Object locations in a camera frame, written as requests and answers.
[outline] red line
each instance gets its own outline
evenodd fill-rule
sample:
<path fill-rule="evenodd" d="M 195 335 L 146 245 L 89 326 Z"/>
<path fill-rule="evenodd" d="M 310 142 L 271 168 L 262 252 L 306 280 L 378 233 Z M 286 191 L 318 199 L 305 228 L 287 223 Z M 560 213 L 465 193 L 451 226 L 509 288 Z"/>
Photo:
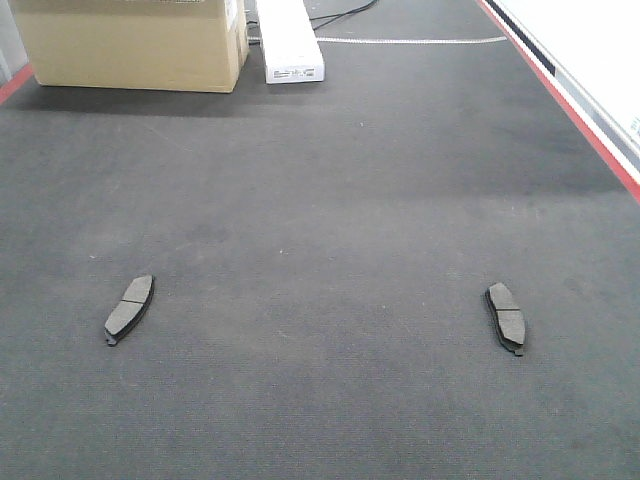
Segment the red line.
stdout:
<path fill-rule="evenodd" d="M 0 105 L 6 102 L 11 95 L 16 93 L 32 75 L 33 69 L 31 68 L 31 65 L 27 63 L 11 80 L 0 87 Z"/>
<path fill-rule="evenodd" d="M 580 117 L 578 112 L 569 104 L 567 99 L 560 93 L 560 91 L 549 81 L 549 79 L 545 76 L 545 74 L 540 70 L 540 68 L 531 60 L 529 55 L 525 52 L 525 50 L 515 41 L 514 36 L 511 32 L 503 27 L 503 25 L 498 20 L 495 12 L 491 10 L 483 0 L 476 0 L 487 15 L 494 21 L 494 23 L 502 30 L 505 35 L 511 38 L 513 45 L 517 48 L 518 52 L 525 59 L 525 61 L 529 64 L 529 67 L 534 71 L 538 79 L 542 82 L 542 84 L 547 88 L 549 93 L 553 96 L 553 98 L 558 102 L 558 104 L 562 107 L 565 113 L 569 116 L 571 121 L 578 127 L 578 130 L 584 135 L 584 137 L 588 140 L 591 146 L 594 148 L 596 152 L 602 157 L 604 162 L 609 166 L 611 171 L 615 173 L 618 177 L 618 180 L 625 186 L 625 188 L 629 191 L 629 193 L 636 199 L 638 203 L 640 203 L 640 184 L 635 181 L 635 179 L 629 175 L 629 173 L 624 169 L 624 167 L 620 164 L 618 159 L 611 153 L 611 151 L 605 146 L 604 143 L 598 138 L 598 136 L 593 132 L 593 130 L 586 124 L 586 122 Z"/>

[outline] brake pad friction material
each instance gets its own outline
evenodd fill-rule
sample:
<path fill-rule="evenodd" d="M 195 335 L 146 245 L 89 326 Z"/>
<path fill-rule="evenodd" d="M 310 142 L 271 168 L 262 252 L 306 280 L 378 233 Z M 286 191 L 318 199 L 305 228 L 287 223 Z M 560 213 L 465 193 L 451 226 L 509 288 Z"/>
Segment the brake pad friction material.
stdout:
<path fill-rule="evenodd" d="M 153 288 L 153 277 L 151 275 L 138 277 L 131 282 L 127 291 L 124 292 L 122 300 L 125 302 L 145 303 L 149 298 L 151 288 Z"/>
<path fill-rule="evenodd" d="M 513 295 L 504 283 L 496 283 L 489 287 L 489 300 L 495 310 L 520 310 Z"/>
<path fill-rule="evenodd" d="M 486 296 L 500 343 L 515 355 L 522 356 L 526 328 L 524 315 L 513 295 L 503 283 L 496 283 L 489 287 Z"/>
<path fill-rule="evenodd" d="M 109 346 L 115 346 L 142 319 L 153 296 L 153 277 L 145 275 L 134 279 L 118 306 L 104 325 Z"/>

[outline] white wall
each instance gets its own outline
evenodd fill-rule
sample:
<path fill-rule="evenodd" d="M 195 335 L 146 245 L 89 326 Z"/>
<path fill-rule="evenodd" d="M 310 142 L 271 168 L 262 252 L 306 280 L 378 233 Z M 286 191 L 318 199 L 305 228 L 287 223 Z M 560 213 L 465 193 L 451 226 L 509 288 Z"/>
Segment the white wall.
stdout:
<path fill-rule="evenodd" d="M 0 84 L 6 82 L 27 63 L 18 29 L 7 0 L 0 0 Z"/>
<path fill-rule="evenodd" d="M 499 3 L 640 145 L 640 2 Z"/>

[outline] black cable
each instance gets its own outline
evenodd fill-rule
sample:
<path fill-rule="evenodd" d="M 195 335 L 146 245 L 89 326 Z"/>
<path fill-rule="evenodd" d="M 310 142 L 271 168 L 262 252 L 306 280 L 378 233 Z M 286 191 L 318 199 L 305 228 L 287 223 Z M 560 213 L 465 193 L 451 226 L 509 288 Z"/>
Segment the black cable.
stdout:
<path fill-rule="evenodd" d="M 362 13 L 366 10 L 369 10 L 370 8 L 374 7 L 380 0 L 371 0 L 369 3 L 366 3 L 365 5 L 362 5 L 361 7 L 357 7 L 357 8 L 353 8 L 349 11 L 346 12 L 342 12 L 342 13 L 334 13 L 332 15 L 322 15 L 320 17 L 313 17 L 310 18 L 309 21 L 311 22 L 315 22 L 317 20 L 325 20 L 325 19 L 329 19 L 324 23 L 321 23 L 320 25 L 316 25 L 315 27 L 313 27 L 313 31 L 315 32 L 316 30 L 320 30 L 322 27 L 326 27 L 327 25 L 329 25 L 330 23 L 335 22 L 336 20 L 340 20 L 341 18 L 344 17 L 348 17 L 350 15 L 356 15 L 358 13 Z M 249 22 L 247 22 L 247 25 L 250 25 L 249 28 L 260 28 L 260 24 L 258 22 L 256 22 L 255 20 L 251 20 Z M 252 41 L 249 43 L 249 45 L 258 45 L 260 42 L 259 41 Z"/>
<path fill-rule="evenodd" d="M 324 20 L 325 18 L 329 18 L 330 20 L 327 20 L 326 22 L 313 27 L 314 31 L 320 30 L 322 27 L 326 27 L 327 25 L 335 22 L 336 20 L 340 20 L 341 18 L 348 17 L 349 15 L 356 15 L 357 13 L 362 13 L 366 10 L 369 10 L 370 8 L 374 7 L 379 1 L 380 0 L 371 0 L 369 3 L 362 5 L 361 7 L 353 8 L 347 12 L 335 13 L 333 15 L 323 15 L 321 17 L 313 17 L 313 18 L 310 18 L 309 20 L 313 22 L 316 20 Z"/>

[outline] cardboard box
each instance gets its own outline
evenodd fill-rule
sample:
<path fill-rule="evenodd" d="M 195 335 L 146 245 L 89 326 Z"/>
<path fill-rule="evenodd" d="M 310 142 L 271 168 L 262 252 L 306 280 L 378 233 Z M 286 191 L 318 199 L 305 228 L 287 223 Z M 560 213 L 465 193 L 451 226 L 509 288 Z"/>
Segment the cardboard box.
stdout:
<path fill-rule="evenodd" d="M 42 85 L 231 92 L 244 0 L 11 0 Z"/>

